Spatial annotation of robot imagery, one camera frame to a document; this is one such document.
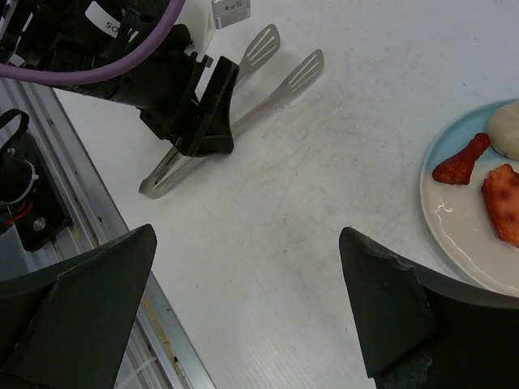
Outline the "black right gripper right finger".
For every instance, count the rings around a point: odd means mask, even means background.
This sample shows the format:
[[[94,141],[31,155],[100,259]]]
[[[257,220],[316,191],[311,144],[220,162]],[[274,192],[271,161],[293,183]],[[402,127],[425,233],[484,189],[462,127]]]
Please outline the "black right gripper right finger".
[[[518,300],[454,280],[352,227],[339,238],[367,376],[378,388],[516,388]]]

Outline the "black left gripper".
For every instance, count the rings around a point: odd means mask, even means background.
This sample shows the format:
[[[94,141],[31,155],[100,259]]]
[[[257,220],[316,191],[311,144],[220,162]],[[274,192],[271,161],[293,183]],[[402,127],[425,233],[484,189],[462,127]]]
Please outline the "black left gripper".
[[[239,66],[208,63],[184,1],[4,1],[1,75],[136,107],[183,156],[234,150],[230,103]]]

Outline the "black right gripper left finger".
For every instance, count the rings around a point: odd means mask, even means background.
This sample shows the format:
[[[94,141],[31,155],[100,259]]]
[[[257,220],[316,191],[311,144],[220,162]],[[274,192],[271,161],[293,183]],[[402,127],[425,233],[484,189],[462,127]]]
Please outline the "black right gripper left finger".
[[[157,248],[145,224],[1,283],[3,388],[112,388]]]

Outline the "red fried chicken drumstick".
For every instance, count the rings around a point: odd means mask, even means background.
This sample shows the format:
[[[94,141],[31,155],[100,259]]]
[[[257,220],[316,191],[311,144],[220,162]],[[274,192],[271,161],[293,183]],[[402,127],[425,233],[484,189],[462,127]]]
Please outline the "red fried chicken drumstick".
[[[432,178],[448,185],[468,186],[477,160],[490,145],[488,134],[477,133],[462,150],[437,165]]]

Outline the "white steamed bun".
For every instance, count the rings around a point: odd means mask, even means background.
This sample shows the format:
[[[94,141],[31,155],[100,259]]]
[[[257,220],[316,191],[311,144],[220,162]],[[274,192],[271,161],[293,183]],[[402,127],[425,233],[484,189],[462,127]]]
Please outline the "white steamed bun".
[[[501,156],[518,160],[518,102],[497,109],[487,122],[486,132],[492,148]]]

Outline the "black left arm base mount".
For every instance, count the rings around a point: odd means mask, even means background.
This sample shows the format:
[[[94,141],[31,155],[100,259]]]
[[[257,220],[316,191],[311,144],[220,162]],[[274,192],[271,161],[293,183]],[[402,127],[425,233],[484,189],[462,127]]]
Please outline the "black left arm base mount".
[[[41,249],[71,225],[56,183],[36,140],[29,116],[19,109],[1,114],[1,127],[19,119],[15,133],[1,145],[1,232],[14,227],[22,247]]]

